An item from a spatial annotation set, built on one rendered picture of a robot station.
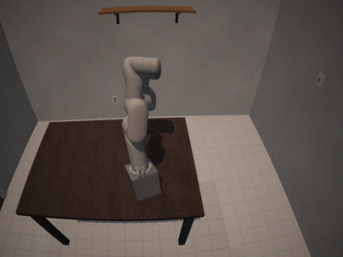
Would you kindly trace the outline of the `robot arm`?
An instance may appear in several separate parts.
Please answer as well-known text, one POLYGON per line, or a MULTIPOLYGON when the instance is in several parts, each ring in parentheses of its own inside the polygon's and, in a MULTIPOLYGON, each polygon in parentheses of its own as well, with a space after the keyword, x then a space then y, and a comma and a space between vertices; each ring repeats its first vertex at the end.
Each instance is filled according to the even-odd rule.
POLYGON ((144 139, 148 111, 154 110, 156 106, 155 92, 149 87, 149 80, 160 78, 160 64, 157 58, 139 56, 127 57, 123 62, 124 107, 128 116, 124 118, 122 128, 130 158, 130 173, 138 177, 146 175, 152 169, 151 163, 147 161, 144 139), (144 94, 152 97, 145 99, 144 94))

